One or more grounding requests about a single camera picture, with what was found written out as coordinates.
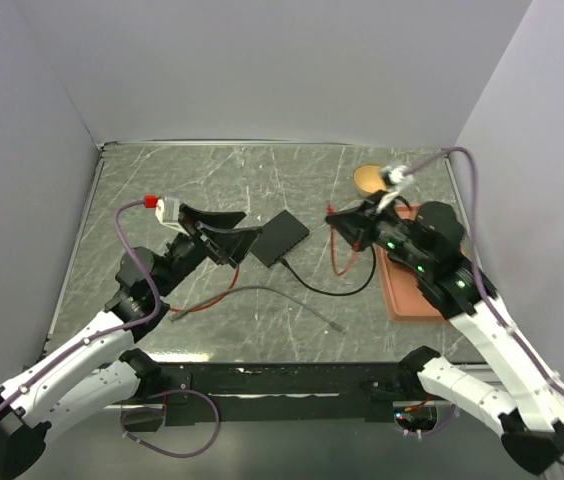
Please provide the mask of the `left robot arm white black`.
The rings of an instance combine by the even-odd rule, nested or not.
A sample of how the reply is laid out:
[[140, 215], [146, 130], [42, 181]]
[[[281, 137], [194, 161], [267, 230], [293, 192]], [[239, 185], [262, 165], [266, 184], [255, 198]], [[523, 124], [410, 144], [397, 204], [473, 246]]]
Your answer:
[[177, 235], [165, 253], [133, 247], [121, 235], [118, 289], [105, 307], [53, 353], [0, 384], [0, 479], [22, 475], [48, 443], [104, 407], [152, 400], [160, 368], [136, 345], [169, 312], [165, 297], [207, 259], [238, 267], [262, 233], [240, 227], [242, 211], [180, 204], [170, 216]]

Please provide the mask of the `black network switch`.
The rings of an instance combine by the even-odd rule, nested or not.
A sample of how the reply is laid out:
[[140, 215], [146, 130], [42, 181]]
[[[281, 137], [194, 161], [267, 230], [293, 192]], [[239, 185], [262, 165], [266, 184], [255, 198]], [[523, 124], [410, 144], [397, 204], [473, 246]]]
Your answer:
[[267, 268], [272, 267], [310, 233], [310, 230], [288, 210], [269, 220], [251, 248], [251, 253]]

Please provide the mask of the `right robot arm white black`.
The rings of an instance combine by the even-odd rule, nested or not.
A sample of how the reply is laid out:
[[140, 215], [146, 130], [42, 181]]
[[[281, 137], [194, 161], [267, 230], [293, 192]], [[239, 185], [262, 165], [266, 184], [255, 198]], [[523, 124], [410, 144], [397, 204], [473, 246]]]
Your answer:
[[408, 268], [419, 291], [442, 318], [480, 352], [498, 377], [494, 387], [422, 346], [398, 364], [395, 382], [414, 399], [444, 399], [491, 429], [513, 461], [541, 475], [564, 455], [564, 384], [508, 315], [502, 297], [462, 251], [465, 228], [453, 208], [429, 201], [403, 218], [395, 205], [372, 198], [330, 211], [326, 223], [358, 251], [370, 246]]

